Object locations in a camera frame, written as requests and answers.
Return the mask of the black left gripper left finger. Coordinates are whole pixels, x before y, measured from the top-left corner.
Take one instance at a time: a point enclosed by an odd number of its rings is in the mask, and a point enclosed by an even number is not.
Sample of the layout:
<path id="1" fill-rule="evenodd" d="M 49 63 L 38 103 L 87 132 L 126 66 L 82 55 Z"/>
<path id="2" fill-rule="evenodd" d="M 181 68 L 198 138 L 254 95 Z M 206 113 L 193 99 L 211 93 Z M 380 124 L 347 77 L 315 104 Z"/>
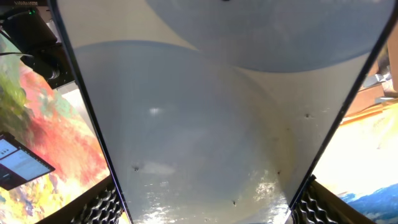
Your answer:
<path id="1" fill-rule="evenodd" d="M 116 186 L 108 176 L 38 224 L 118 224 L 122 214 Z"/>

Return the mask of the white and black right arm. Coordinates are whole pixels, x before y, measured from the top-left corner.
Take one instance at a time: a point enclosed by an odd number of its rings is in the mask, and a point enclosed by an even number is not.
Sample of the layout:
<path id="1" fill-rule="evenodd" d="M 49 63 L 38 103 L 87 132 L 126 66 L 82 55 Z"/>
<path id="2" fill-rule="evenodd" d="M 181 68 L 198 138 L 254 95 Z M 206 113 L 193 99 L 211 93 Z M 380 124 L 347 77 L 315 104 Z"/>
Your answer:
<path id="1" fill-rule="evenodd" d="M 1 3 L 1 35 L 21 52 L 24 65 L 57 89 L 75 79 L 60 39 L 47 25 L 51 19 L 44 1 Z"/>

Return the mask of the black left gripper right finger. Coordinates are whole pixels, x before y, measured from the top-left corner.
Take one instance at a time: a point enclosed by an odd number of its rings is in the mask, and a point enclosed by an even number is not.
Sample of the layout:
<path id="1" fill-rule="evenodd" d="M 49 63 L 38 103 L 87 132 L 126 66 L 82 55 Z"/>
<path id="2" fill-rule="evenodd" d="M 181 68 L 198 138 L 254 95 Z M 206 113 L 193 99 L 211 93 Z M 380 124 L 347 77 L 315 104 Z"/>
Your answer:
<path id="1" fill-rule="evenodd" d="M 294 224 L 376 224 L 316 181 L 306 182 L 291 212 Z"/>

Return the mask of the blue Galaxy smartphone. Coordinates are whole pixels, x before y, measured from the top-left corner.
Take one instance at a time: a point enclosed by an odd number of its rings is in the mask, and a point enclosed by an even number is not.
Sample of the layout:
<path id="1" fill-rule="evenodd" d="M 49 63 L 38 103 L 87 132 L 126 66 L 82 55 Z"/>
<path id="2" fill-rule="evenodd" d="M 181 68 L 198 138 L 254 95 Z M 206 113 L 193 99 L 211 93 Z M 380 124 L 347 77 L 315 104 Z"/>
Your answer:
<path id="1" fill-rule="evenodd" d="M 49 2 L 130 223 L 284 223 L 397 1 Z"/>

